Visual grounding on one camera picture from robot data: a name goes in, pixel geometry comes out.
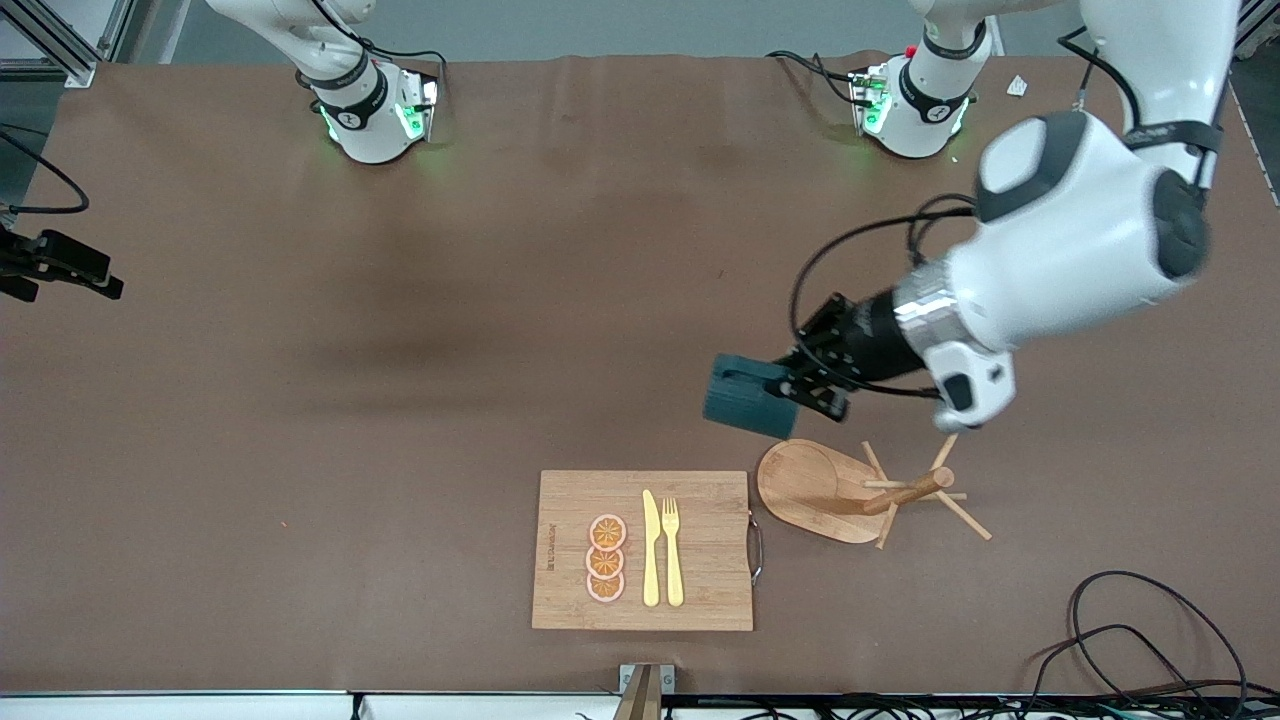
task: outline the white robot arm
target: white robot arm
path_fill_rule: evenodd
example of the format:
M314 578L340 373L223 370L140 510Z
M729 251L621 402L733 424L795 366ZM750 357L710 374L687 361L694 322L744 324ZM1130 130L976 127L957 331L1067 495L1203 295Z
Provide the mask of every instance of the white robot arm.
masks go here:
M786 437L796 404L842 420L846 393L925 369L934 424L979 427L1014 398L1012 351L1190 284L1235 37L1226 0L1083 0L1126 97L1123 137L1088 113L1019 123L982 155L977 233L860 302L835 296L776 363L721 356L704 415Z
M927 158L960 129L969 90L991 56L988 15L1038 10L1061 0L909 0L924 19L924 36L911 56L897 55L868 68L869 81L852 88L854 118L890 152Z
M329 136L360 163L387 163L425 140L436 78L370 56L348 23L369 18L374 0L207 0L262 36L297 65L320 99Z

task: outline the wooden base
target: wooden base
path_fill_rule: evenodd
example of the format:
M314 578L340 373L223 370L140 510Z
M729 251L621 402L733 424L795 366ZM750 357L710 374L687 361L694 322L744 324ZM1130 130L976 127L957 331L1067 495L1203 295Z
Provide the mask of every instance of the wooden base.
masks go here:
M755 483L764 506L783 523L847 543L872 542L888 512L860 515L863 502L884 495L863 487L870 465L806 439L788 439L760 460Z

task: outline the black strap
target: black strap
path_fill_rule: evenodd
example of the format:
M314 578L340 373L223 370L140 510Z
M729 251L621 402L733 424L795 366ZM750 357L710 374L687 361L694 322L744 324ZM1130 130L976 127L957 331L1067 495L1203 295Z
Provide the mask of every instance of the black strap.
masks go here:
M1210 127L1197 120L1174 120L1153 126L1137 126L1124 135L1124 143L1129 150L1170 142L1181 142L1208 152L1217 152L1222 145L1222 128Z
M943 47L929 40L929 33L924 33L924 46L929 49L929 53L933 53L945 60L968 60L969 58L973 58L973 54L977 53L979 47L982 47L982 41L986 40L986 37L987 20L983 19L978 23L978 29L973 33L973 42L970 42L969 47L965 47L964 50Z
M387 76L381 70L378 70L378 85L374 86L374 91L369 94L367 97L356 102L355 105L347 105L346 108L339 108L338 105L330 105L328 102L320 102L324 108L325 114L329 115L334 122L346 129L365 129L369 124L369 118L383 106L383 101L387 100Z
M342 90L348 85L355 83L360 79L360 76L365 73L365 68L369 67L369 53L361 51L360 61L343 76L335 77L333 79L316 79L314 77L302 76L314 90Z
M916 87L914 82L911 82L910 69L911 61L908 60L906 64L902 65L902 72L897 77L897 85L902 88L902 100L906 100L908 105L915 108L916 111L920 113L922 122L931 126L947 122L947 118L959 110L960 106L964 105L964 101L969 97L968 90L965 90L963 95L950 100L941 100L938 97L933 97L932 95L927 95Z

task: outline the wooden cutting board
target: wooden cutting board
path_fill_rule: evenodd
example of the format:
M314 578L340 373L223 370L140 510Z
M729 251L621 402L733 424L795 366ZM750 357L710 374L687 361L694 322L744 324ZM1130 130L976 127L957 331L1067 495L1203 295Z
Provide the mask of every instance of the wooden cutting board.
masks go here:
M667 541L655 562L662 601L644 605L644 502L653 492L680 505L685 603L667 603ZM588 530L613 514L626 523L622 596L609 603L586 592ZM750 630L746 473L545 470L538 497L534 628L573 630Z

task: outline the orange slice decoration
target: orange slice decoration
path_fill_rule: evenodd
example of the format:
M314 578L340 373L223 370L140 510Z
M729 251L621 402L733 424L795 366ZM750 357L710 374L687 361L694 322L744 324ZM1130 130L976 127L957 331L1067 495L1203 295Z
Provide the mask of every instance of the orange slice decoration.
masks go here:
M600 515L591 521L591 546L609 552L622 547L627 539L627 525L617 515Z
M593 578L599 578L602 580L611 580L622 573L622 562L626 559L622 557L621 550L600 550L598 547L588 548L586 551L586 571L591 574Z
M625 587L626 582L623 582L622 575L609 578L608 580L602 580L593 575L586 577L586 593L600 602L613 602L622 597Z

